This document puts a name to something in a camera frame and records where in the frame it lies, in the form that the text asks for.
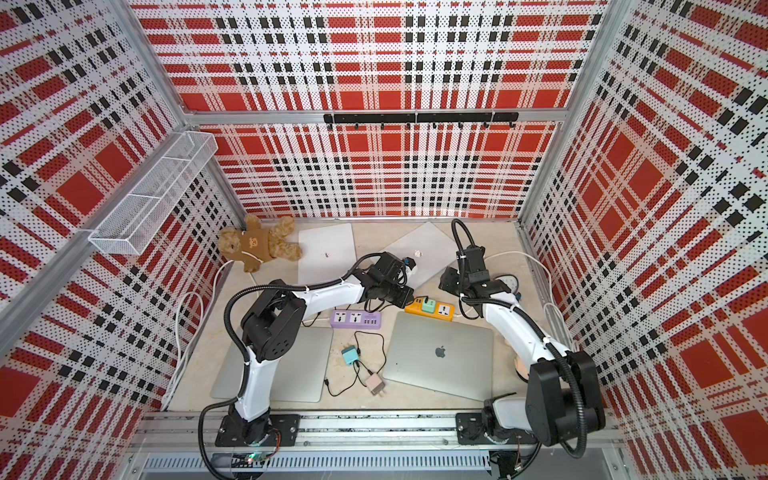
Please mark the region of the green usb charger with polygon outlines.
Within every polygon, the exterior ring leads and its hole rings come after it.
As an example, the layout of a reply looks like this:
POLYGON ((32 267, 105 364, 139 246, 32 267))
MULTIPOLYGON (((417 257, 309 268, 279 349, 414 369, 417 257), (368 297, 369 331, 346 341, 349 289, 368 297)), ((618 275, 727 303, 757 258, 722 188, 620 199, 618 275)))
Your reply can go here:
POLYGON ((433 299, 424 299, 421 308, 425 313, 434 314, 437 308, 437 302, 433 299))

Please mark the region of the teal usb charger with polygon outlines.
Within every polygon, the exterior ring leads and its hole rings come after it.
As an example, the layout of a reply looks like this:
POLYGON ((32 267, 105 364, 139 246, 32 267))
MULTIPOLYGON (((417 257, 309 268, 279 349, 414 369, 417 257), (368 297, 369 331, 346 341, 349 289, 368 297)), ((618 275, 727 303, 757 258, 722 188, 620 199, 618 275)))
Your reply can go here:
POLYGON ((345 347, 341 353, 346 365, 354 365, 359 361, 359 351, 355 346, 345 347))

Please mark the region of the pink usb charger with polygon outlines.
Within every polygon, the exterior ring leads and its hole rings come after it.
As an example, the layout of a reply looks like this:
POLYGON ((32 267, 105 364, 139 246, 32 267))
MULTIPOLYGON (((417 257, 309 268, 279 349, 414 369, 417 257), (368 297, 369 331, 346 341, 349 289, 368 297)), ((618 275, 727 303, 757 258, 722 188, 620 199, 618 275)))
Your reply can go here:
POLYGON ((373 396, 378 395, 385 388, 384 380, 377 373, 369 375, 364 380, 364 385, 373 396))

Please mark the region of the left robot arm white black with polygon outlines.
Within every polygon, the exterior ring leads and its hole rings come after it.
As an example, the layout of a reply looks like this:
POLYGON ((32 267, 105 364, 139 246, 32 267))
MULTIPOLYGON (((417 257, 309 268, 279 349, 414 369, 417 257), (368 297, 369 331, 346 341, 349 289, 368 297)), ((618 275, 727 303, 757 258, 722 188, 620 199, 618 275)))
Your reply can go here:
POLYGON ((407 285, 416 271, 411 257, 390 252, 366 254, 343 275, 321 283, 289 285, 273 280, 235 293, 223 311, 225 330, 242 357, 239 389, 232 398, 206 406, 198 420, 203 447, 206 414, 226 408, 215 445, 244 447, 281 440, 270 417, 270 392, 279 360, 293 347, 303 320, 344 304, 380 300, 405 307, 414 300, 407 285))

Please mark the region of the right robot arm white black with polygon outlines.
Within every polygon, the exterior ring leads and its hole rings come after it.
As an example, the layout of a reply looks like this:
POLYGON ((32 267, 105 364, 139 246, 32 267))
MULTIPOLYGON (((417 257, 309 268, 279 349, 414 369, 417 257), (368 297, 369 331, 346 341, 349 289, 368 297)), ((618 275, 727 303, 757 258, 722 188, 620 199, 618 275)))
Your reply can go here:
POLYGON ((525 431, 539 446, 559 445, 570 457, 582 457, 588 434, 606 425, 595 362, 585 351, 574 351, 546 333, 522 308, 513 289, 491 277, 485 248, 463 221, 451 221, 451 234, 457 266, 446 268, 439 288, 501 334, 527 380, 523 398, 507 394, 484 402, 483 435, 499 444, 525 431))

